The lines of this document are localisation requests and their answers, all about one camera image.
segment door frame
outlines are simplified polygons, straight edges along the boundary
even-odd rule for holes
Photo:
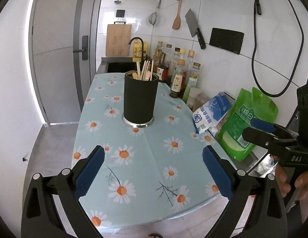
[[[43,106],[42,98],[40,96],[38,83],[36,79],[35,66],[34,66],[34,54],[33,54],[33,29],[34,29],[34,15],[36,10],[38,0],[34,0],[32,4],[32,9],[30,13],[30,24],[28,30],[28,52],[29,52],[29,63],[30,63],[30,72],[32,76],[32,81],[35,89],[35,94],[38,100],[38,104],[42,115],[45,120],[45,127],[50,127],[50,121],[46,114],[45,108]],[[89,61],[90,61],[90,82],[96,74],[96,37],[97,37],[97,27],[98,27],[98,18],[99,18],[99,9],[100,9],[101,0],[94,0],[92,17],[91,17],[91,28],[90,28],[90,40],[89,40]]]

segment black faucet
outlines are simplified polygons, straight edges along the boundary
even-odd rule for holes
[[[134,38],[132,38],[132,39],[130,40],[130,42],[129,42],[128,44],[129,44],[129,45],[132,44],[132,41],[133,41],[134,39],[139,39],[139,40],[142,42],[142,58],[141,58],[141,64],[143,64],[143,62],[144,62],[144,58],[143,58],[143,56],[144,56],[144,41],[143,41],[140,37],[134,37]]]

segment wooden spatula hanging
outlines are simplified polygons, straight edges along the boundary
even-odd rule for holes
[[[173,29],[179,29],[180,28],[180,9],[182,7],[182,0],[179,0],[178,2],[178,11],[177,11],[177,16],[174,20],[174,23],[173,23]]]

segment door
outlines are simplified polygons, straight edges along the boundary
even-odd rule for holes
[[[96,73],[95,56],[90,61],[90,52],[95,53],[95,47],[90,49],[90,44],[94,44],[96,39],[96,27],[91,21],[94,7],[98,8],[100,1],[35,2],[33,77],[37,98],[48,124],[78,122],[80,119]]]

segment door handle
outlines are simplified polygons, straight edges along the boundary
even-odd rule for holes
[[[82,36],[82,49],[74,50],[74,53],[80,53],[82,52],[82,60],[86,61],[88,60],[88,36]]]

